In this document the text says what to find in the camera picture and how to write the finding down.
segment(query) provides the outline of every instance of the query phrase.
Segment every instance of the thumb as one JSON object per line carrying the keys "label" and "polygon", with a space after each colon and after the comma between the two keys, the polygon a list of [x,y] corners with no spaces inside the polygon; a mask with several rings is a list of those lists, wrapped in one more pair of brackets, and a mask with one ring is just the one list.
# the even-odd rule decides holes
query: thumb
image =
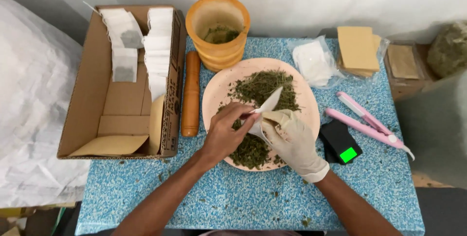
{"label": "thumb", "polygon": [[243,125],[237,130],[238,135],[245,136],[251,127],[254,125],[254,122],[261,116],[261,114],[252,114],[250,115]]}
{"label": "thumb", "polygon": [[277,133],[276,128],[266,121],[261,121],[261,127],[264,132],[266,132],[266,138],[272,143],[274,149],[281,149],[285,147],[285,141],[279,133]]}

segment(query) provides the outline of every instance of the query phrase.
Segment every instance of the cardboard box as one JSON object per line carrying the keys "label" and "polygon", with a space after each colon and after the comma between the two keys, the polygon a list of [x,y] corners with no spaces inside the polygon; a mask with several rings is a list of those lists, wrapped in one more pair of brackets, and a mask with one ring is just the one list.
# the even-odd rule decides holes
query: cardboard box
{"label": "cardboard box", "polygon": [[[147,35],[148,10],[153,7],[160,6],[115,5],[96,8],[124,8],[133,14],[143,35]],[[149,147],[152,102],[144,49],[138,52],[136,83],[112,82],[112,49],[107,27],[96,12],[92,13],[57,158],[148,159],[177,154],[187,35],[184,24],[183,14],[174,8],[161,145],[155,149]],[[88,150],[71,155],[82,147]]]}

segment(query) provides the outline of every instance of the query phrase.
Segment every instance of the gloved hand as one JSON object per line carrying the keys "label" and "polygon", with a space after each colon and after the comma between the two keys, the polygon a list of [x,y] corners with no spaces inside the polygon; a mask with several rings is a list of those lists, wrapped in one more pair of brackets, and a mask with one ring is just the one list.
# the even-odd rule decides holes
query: gloved hand
{"label": "gloved hand", "polygon": [[[289,109],[263,112],[261,126],[272,143],[272,149],[308,182],[322,180],[329,171],[329,163],[316,153],[312,130]],[[284,140],[268,119],[277,122],[288,138]]]}

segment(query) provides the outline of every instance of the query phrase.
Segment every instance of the pink plate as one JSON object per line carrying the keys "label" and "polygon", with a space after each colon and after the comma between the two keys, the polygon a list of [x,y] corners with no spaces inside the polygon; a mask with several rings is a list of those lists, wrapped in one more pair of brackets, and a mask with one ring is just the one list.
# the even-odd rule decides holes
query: pink plate
{"label": "pink plate", "polygon": [[[221,106],[220,102],[223,104],[228,104],[230,102],[230,97],[228,97],[227,94],[229,93],[229,89],[235,85],[235,81],[241,80],[254,72],[277,69],[285,71],[287,74],[293,76],[293,86],[297,93],[296,102],[301,109],[301,111],[295,111],[295,113],[310,126],[313,132],[313,138],[316,140],[320,126],[319,111],[311,88],[295,68],[288,63],[272,58],[243,60],[230,68],[221,70],[209,81],[204,91],[202,103],[203,122],[206,131],[209,130],[211,118],[217,113],[217,110]],[[275,155],[277,155],[275,151],[272,150],[269,152],[269,157],[274,158]],[[226,157],[224,160],[230,165],[245,171],[268,171],[279,168],[278,165],[270,162],[262,166],[260,170],[256,168],[251,170],[242,165],[236,166],[230,157]]]}

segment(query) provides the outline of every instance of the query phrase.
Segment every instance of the blue speckled table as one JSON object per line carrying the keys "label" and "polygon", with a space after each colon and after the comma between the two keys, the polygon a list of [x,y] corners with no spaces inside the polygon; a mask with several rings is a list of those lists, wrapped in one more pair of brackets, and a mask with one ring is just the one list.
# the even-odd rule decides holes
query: blue speckled table
{"label": "blue speckled table", "polygon": [[[271,57],[293,65],[286,42],[296,39],[251,38],[247,40],[243,59]],[[336,55],[337,40],[327,39]],[[187,51],[194,50],[187,38]],[[321,123],[327,107],[357,118],[335,96],[345,91],[401,138],[384,64],[375,84],[346,80],[332,90],[316,90]],[[201,95],[213,72],[204,67],[200,73]],[[180,136],[178,155],[167,160],[93,160],[85,190],[76,234],[96,233],[114,228],[149,193],[160,185],[158,175],[167,179],[199,149],[206,137],[201,121],[198,136]],[[412,183],[406,154],[353,129],[350,134],[363,155],[347,166],[331,168],[359,195],[364,197],[404,235],[424,234],[422,215]],[[318,154],[323,144],[316,142]],[[311,218],[304,227],[303,216]],[[224,161],[208,171],[188,193],[167,228],[192,229],[285,229],[343,230],[337,215],[312,184],[304,184],[289,167],[268,172],[245,172]]]}

